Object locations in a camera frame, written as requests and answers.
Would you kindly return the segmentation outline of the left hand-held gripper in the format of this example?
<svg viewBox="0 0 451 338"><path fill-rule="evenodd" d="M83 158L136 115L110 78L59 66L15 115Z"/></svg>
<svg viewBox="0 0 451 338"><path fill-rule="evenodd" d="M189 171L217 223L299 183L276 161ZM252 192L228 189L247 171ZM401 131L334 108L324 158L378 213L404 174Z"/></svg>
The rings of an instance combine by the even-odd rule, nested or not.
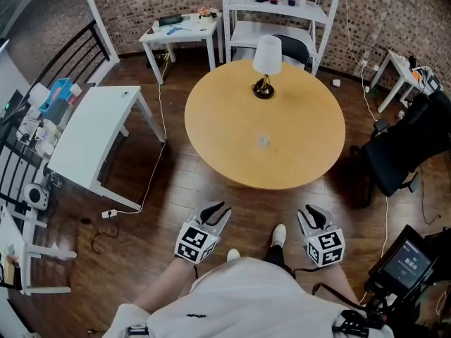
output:
<svg viewBox="0 0 451 338"><path fill-rule="evenodd" d="M224 210L215 223L208 223L207 230L200 225L205 224L224 204L224 201L204 201L196 206L192 219L197 223L183 223L175 243L175 257L200 263L212 253L231 217L232 208Z"/></svg>

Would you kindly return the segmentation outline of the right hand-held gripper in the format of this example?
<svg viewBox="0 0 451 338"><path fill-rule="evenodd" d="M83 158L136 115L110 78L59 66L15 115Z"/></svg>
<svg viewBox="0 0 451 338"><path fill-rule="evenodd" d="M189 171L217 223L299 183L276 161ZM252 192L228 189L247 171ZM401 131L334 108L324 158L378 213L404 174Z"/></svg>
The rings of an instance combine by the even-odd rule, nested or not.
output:
<svg viewBox="0 0 451 338"><path fill-rule="evenodd" d="M338 228L315 235L315 229L325 230L333 224L332 215L325 209L311 204L306 205L306 210L313 218L314 225L311 225L307 216L301 210L297 211L297 219L304 236L308 257L318 268L341 262L345 253L345 239L342 229Z"/></svg>

